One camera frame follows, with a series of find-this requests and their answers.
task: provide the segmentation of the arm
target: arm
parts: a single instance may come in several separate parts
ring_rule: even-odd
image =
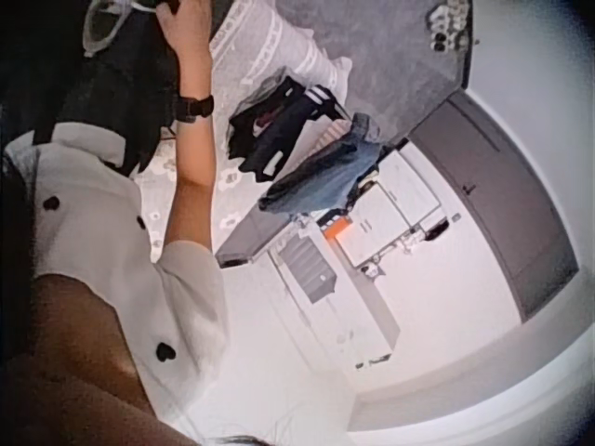
[[[178,56],[179,93],[203,99],[211,94],[212,59],[208,48],[211,27],[209,0],[180,0],[176,15],[167,4],[157,8],[165,39]],[[176,138],[178,182],[165,244],[196,242],[211,249],[211,205],[216,174],[212,118],[179,123]]]

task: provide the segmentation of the wrist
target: wrist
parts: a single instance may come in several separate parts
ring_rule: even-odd
[[[203,99],[211,94],[213,61],[210,54],[179,59],[179,93],[183,97]]]

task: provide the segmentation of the blouse sleeve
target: blouse sleeve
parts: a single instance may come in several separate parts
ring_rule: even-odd
[[[201,384],[209,384],[218,376],[229,337],[217,260],[198,243],[175,241],[164,248],[156,267]]]

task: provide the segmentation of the hand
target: hand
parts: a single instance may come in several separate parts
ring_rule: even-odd
[[[157,19],[181,66],[200,66],[211,60],[211,0],[179,0],[176,14],[167,3],[157,6]]]

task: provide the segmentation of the white blouse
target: white blouse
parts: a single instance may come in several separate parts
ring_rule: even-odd
[[[32,132],[7,153],[34,179],[35,277],[74,278],[111,305],[157,417],[192,433],[186,409],[217,377],[227,344],[217,261],[178,241],[151,262],[139,188],[101,161],[124,159],[113,132],[58,124],[52,142],[34,146]]]

